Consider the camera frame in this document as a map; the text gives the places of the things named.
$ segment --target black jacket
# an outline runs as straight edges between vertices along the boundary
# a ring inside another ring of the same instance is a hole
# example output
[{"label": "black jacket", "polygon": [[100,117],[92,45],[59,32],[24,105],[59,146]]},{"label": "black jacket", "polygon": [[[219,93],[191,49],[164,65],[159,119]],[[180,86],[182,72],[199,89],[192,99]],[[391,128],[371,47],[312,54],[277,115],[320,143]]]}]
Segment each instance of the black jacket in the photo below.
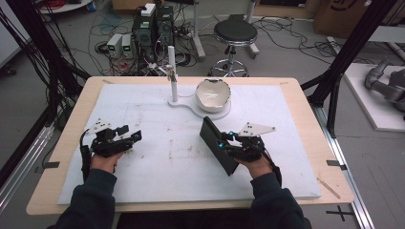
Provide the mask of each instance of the black jacket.
[{"label": "black jacket", "polygon": [[[112,196],[117,178],[92,169],[87,181],[78,185],[71,206],[60,216],[56,228],[111,229],[115,199]],[[251,181],[253,195],[250,213],[255,229],[304,228],[303,212],[289,189],[281,189],[274,174]]]}]

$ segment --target wire bundle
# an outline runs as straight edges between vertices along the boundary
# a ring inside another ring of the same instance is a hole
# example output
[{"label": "wire bundle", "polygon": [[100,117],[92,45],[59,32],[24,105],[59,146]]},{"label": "wire bundle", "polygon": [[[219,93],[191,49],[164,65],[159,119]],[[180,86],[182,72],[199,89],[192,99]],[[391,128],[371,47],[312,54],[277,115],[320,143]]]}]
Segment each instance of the wire bundle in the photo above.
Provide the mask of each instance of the wire bundle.
[{"label": "wire bundle", "polygon": [[73,59],[69,47],[66,45],[66,41],[55,21],[58,34],[52,27],[50,28],[63,44],[73,64],[62,57],[59,48],[42,22],[39,10],[35,8],[31,0],[7,0],[7,2],[32,39],[32,43],[21,34],[1,9],[0,21],[30,59],[35,72],[46,85],[47,102],[50,107],[48,119],[49,123],[51,123],[57,116],[59,103],[62,101],[61,107],[63,108],[70,107],[70,101],[75,101],[75,97],[81,92],[82,87],[77,82],[77,77],[80,76],[85,81],[89,75],[84,70],[76,67],[77,63]]}]

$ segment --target scratch mark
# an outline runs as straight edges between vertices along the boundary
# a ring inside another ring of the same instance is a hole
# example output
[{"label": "scratch mark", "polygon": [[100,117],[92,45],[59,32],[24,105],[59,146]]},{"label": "scratch mark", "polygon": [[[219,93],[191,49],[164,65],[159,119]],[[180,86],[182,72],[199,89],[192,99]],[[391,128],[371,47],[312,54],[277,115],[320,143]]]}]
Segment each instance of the scratch mark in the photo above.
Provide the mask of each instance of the scratch mark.
[{"label": "scratch mark", "polygon": [[114,84],[113,82],[111,82],[111,81],[109,81],[109,80],[107,80],[107,79],[103,79],[103,80],[101,80],[101,81],[103,81],[104,83],[107,83],[107,84]]},{"label": "scratch mark", "polygon": [[381,187],[380,187],[380,185],[378,184],[377,179],[375,178],[375,176],[374,176],[372,170],[370,169],[370,166],[369,166],[369,165],[367,166],[367,169],[369,169],[369,172],[370,172],[370,174],[372,175],[372,178],[373,178],[373,180],[374,180],[374,182],[375,182],[375,185],[376,185],[377,188],[378,188],[379,193],[380,193],[381,196],[384,198],[385,204],[386,204],[386,205],[388,206],[388,208],[390,209],[390,213],[391,213],[391,215],[393,216],[393,218],[394,218],[394,220],[395,220],[395,222],[396,222],[396,225],[399,225],[398,221],[396,220],[396,216],[395,216],[395,214],[394,214],[394,212],[393,212],[393,209],[391,208],[391,205],[388,203],[387,199],[385,198],[384,193],[383,193],[383,191],[381,190]]},{"label": "scratch mark", "polygon": [[396,195],[396,192],[394,191],[393,186],[391,185],[390,181],[387,179],[387,176],[384,174],[384,171],[381,169],[381,166],[378,166],[378,169],[380,170],[382,176],[383,176],[383,177],[385,178],[385,180],[387,181],[388,187],[391,189],[391,192],[393,192],[394,197],[395,197],[395,199],[396,199],[396,202],[399,204],[399,206],[401,207],[402,211],[405,212],[405,209],[404,209],[404,207],[402,206],[401,201],[399,201],[399,198],[398,198],[398,196]]},{"label": "scratch mark", "polygon": [[371,154],[363,154],[361,155],[361,157],[366,158],[366,159],[375,159],[375,156],[371,155]]},{"label": "scratch mark", "polygon": [[337,197],[338,199],[340,199],[340,195],[337,194],[336,192],[334,192],[334,190],[321,178],[317,178],[319,180],[319,182],[325,187],[327,188],[335,197]]}]

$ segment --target stool leg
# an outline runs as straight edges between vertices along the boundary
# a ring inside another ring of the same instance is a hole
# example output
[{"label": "stool leg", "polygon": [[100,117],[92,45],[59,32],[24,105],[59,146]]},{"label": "stool leg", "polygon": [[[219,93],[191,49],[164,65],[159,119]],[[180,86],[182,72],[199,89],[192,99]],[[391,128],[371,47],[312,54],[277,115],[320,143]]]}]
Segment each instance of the stool leg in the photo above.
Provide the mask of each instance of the stool leg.
[{"label": "stool leg", "polygon": [[232,46],[232,48],[229,52],[229,59],[228,59],[228,63],[227,63],[227,65],[228,65],[227,74],[224,77],[235,76],[235,74],[232,72],[233,63],[235,62],[235,54],[236,54],[235,46]]}]

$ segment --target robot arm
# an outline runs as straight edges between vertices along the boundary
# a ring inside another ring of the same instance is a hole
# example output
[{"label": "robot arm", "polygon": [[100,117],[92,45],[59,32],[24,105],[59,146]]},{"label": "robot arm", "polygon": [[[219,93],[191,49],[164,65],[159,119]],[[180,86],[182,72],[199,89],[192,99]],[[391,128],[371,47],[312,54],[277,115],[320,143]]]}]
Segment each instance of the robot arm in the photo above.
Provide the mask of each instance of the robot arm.
[{"label": "robot arm", "polygon": [[[111,129],[111,124],[98,119],[95,125],[86,130],[80,137],[80,153],[82,157],[81,171],[83,173],[83,181],[86,181],[90,173],[90,165],[92,153],[100,156],[109,157],[115,154],[125,152],[132,148],[134,143],[142,139],[141,131],[131,134],[129,137],[114,140],[118,136],[122,136],[129,132],[127,125]],[[85,135],[96,134],[96,138],[92,142],[91,149],[89,146],[83,145],[83,138]]]},{"label": "robot arm", "polygon": [[394,72],[391,74],[390,83],[381,83],[379,78],[384,74],[385,68],[391,65],[388,59],[382,60],[375,68],[371,69],[366,76],[364,86],[376,91],[394,104],[404,102],[405,100],[405,70]]}]

